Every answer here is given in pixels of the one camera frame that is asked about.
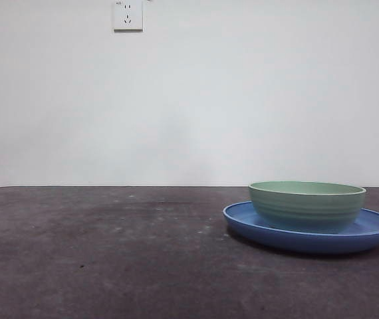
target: electrical outlet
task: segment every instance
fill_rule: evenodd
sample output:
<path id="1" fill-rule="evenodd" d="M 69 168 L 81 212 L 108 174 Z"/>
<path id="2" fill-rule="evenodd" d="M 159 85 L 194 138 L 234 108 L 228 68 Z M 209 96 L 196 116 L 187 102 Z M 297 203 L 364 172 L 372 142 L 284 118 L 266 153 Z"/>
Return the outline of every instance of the electrical outlet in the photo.
<path id="1" fill-rule="evenodd" d="M 114 31 L 142 31 L 142 0 L 116 0 Z"/>

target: green bowl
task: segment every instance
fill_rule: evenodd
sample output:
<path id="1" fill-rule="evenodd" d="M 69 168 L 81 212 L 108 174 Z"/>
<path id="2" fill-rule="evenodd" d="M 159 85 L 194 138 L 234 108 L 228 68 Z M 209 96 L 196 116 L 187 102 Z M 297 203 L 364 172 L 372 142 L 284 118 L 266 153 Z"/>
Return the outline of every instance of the green bowl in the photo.
<path id="1" fill-rule="evenodd" d="M 362 206 L 362 187 L 311 181 L 263 181 L 249 186 L 256 212 L 270 226 L 305 233 L 339 233 Z"/>

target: dark table surface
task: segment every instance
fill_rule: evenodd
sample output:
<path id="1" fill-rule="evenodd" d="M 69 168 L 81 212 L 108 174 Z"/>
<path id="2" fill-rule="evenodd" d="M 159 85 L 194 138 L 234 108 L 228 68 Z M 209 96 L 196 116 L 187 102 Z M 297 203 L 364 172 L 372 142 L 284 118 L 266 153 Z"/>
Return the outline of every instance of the dark table surface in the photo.
<path id="1" fill-rule="evenodd" d="M 379 247 L 327 257 L 227 229 L 244 187 L 0 188 L 0 318 L 379 318 Z M 379 211 L 379 188 L 366 208 Z"/>

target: plate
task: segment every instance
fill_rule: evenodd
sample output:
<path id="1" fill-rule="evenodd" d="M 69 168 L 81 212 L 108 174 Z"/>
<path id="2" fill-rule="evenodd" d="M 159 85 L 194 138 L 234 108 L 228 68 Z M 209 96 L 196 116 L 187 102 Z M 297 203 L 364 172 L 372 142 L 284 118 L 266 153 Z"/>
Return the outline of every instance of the plate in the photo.
<path id="1" fill-rule="evenodd" d="M 337 234 L 302 233 L 275 229 L 256 213 L 251 201 L 223 209 L 228 225 L 241 236 L 263 245 L 317 254 L 366 251 L 379 245 L 379 213 L 361 209 L 358 218 Z"/>

